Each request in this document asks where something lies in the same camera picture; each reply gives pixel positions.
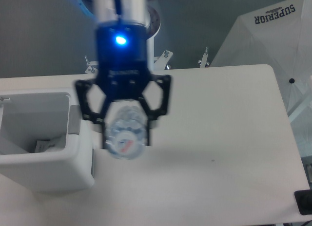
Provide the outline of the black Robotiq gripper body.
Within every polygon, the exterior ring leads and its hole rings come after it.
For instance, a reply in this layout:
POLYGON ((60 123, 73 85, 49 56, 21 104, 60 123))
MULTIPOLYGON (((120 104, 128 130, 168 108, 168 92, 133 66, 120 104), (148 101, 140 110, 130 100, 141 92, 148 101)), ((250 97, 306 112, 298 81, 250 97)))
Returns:
POLYGON ((138 100, 151 81, 143 24, 103 22, 96 28, 96 84, 113 100, 138 100))

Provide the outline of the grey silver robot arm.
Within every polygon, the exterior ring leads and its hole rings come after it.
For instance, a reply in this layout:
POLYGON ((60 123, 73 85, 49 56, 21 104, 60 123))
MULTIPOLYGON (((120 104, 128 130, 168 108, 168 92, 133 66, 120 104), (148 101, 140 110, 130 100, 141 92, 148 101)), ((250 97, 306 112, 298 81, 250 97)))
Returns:
POLYGON ((93 0, 97 19, 96 43, 98 72, 88 80, 77 80, 75 89, 82 118, 100 126, 106 139, 105 117, 110 104, 117 100, 138 101, 147 116, 143 127, 147 131, 145 144, 150 146, 151 122, 167 114, 171 88, 170 75, 155 75, 148 68, 146 11, 148 0, 93 0), (152 110, 143 91, 149 82, 162 90, 159 108, 152 110), (87 93, 93 85, 105 94, 99 113, 89 107, 87 93))

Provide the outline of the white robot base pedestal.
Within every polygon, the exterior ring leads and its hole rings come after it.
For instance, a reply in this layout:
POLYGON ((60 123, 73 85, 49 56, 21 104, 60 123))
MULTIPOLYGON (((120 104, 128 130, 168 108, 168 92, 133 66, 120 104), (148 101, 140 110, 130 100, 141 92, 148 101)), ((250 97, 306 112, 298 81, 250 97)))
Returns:
POLYGON ((148 5, 146 15, 147 28, 147 63, 149 71, 154 70, 154 40, 161 27, 160 15, 155 8, 148 5))

